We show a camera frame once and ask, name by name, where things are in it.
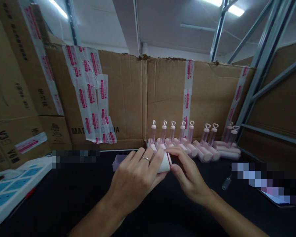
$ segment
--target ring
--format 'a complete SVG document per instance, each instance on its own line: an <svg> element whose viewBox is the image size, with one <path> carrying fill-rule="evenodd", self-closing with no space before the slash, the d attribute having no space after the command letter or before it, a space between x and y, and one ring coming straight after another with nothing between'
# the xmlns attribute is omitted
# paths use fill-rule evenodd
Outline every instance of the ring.
<svg viewBox="0 0 296 237"><path fill-rule="evenodd" d="M143 156L142 158L144 158L145 160L147 160L148 162L150 162L149 159L148 159L147 157Z"/></svg>

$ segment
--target forearm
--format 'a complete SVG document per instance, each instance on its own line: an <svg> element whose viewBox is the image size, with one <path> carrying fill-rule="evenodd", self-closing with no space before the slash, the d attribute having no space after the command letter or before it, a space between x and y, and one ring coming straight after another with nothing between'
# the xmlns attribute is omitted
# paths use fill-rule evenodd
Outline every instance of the forearm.
<svg viewBox="0 0 296 237"><path fill-rule="evenodd" d="M104 196L71 230L69 237L111 236L119 228L125 216L109 203Z"/></svg>
<svg viewBox="0 0 296 237"><path fill-rule="evenodd" d="M233 209L216 192L212 190L212 193L212 197L204 206L231 237L268 236L251 221Z"/></svg>

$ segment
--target black table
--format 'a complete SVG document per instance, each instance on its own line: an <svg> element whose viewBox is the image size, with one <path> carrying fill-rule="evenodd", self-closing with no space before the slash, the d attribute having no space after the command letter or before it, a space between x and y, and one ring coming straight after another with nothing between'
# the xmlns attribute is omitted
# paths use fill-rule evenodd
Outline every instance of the black table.
<svg viewBox="0 0 296 237"><path fill-rule="evenodd" d="M113 176L117 154L100 152L95 164L53 169L33 195L0 225L0 237L65 236L103 197ZM231 174L231 160L207 164L195 162L210 188L270 236L296 236L296 207L278 208L243 180L232 179L228 190L221 186ZM239 162L253 162L242 156ZM190 201L169 173L127 216L113 236L227 236L218 222Z"/></svg>

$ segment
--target small glass vial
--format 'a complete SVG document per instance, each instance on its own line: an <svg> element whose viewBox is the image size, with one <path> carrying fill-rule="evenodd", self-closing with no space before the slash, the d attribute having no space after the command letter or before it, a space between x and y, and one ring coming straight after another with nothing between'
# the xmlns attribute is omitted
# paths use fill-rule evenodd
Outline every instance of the small glass vial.
<svg viewBox="0 0 296 237"><path fill-rule="evenodd" d="M180 127L180 136L179 136L179 144L182 144L183 143L183 141L182 141L182 139L184 138L184 132L185 132L185 121L182 121L182 125L181 125L181 127Z"/></svg>
<svg viewBox="0 0 296 237"><path fill-rule="evenodd" d="M194 131L194 121L190 121L190 125L188 127L188 134L187 134L187 142L192 143L193 138L193 131Z"/></svg>
<svg viewBox="0 0 296 237"><path fill-rule="evenodd" d="M213 143L215 141L216 133L217 133L217 128L219 127L218 124L213 123L213 128L211 129L210 137L208 138L208 145L213 146Z"/></svg>
<svg viewBox="0 0 296 237"><path fill-rule="evenodd" d="M223 142L226 142L227 143L228 138L229 138L229 135L230 135L230 132L233 129L233 124L234 124L233 122L230 122L229 123L229 126L226 127L226 129L225 129L225 135L224 135L224 138L223 138Z"/></svg>
<svg viewBox="0 0 296 237"><path fill-rule="evenodd" d="M152 125L151 125L151 136L150 136L150 143L155 144L156 140L156 121L152 120Z"/></svg>
<svg viewBox="0 0 296 237"><path fill-rule="evenodd" d="M231 130L226 147L227 148L231 148L233 142L236 140L237 134L238 134L238 129L240 127L239 126L233 126L233 130Z"/></svg>
<svg viewBox="0 0 296 237"><path fill-rule="evenodd" d="M160 144L164 144L164 140L165 140L165 133L167 131L167 121L164 120L163 121L163 125L161 127L161 137L160 137Z"/></svg>
<svg viewBox="0 0 296 237"><path fill-rule="evenodd" d="M209 128L210 128L210 124L208 124L208 123L205 124L204 132L203 132L203 135L202 135L202 138L200 141L201 146L205 145L205 143L206 143L208 134L210 132Z"/></svg>
<svg viewBox="0 0 296 237"><path fill-rule="evenodd" d="M171 121L171 127L170 127L170 137L169 137L169 143L173 144L174 139L174 133L175 133L175 121Z"/></svg>

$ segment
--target finger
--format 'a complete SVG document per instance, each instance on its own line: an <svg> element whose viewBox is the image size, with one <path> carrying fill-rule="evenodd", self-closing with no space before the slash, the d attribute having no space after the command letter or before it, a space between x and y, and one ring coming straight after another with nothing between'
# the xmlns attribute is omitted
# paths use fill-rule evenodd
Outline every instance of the finger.
<svg viewBox="0 0 296 237"><path fill-rule="evenodd" d="M128 156L126 156L126 158L121 162L121 164L125 164L125 163L129 162L134 157L135 154L136 154L136 151L131 151L128 154Z"/></svg>
<svg viewBox="0 0 296 237"><path fill-rule="evenodd" d="M149 192L151 192L161 181L163 181L167 174L168 174L168 172L163 172L163 173L157 174L154 182L152 183L152 185L149 189Z"/></svg>
<svg viewBox="0 0 296 237"><path fill-rule="evenodd" d="M152 177L157 175L157 172L160 168L160 165L163 161L164 150L159 148L155 156L152 158L150 165L149 165L149 173Z"/></svg>
<svg viewBox="0 0 296 237"><path fill-rule="evenodd" d="M174 176L176 176L182 188L187 187L190 184L190 181L184 175L183 170L181 169L180 166L176 164L172 164L170 167L170 170L172 171Z"/></svg>
<svg viewBox="0 0 296 237"><path fill-rule="evenodd" d="M168 152L170 155L175 155L179 158L180 162L182 163L185 171L188 171L189 169L192 168L191 166L191 158L188 157L188 155L183 151L182 148L180 147L171 147L171 148L167 148L165 150L166 152Z"/></svg>
<svg viewBox="0 0 296 237"><path fill-rule="evenodd" d="M136 154L134 155L134 157L131 159L131 163L137 166L140 158L144 153L145 153L145 149L142 147L139 148Z"/></svg>
<svg viewBox="0 0 296 237"><path fill-rule="evenodd" d="M139 160L139 165L141 167L145 167L146 169L148 169L149 163L151 161L152 155L154 154L154 150L151 148L148 148L145 153L143 154L143 156L140 158Z"/></svg>

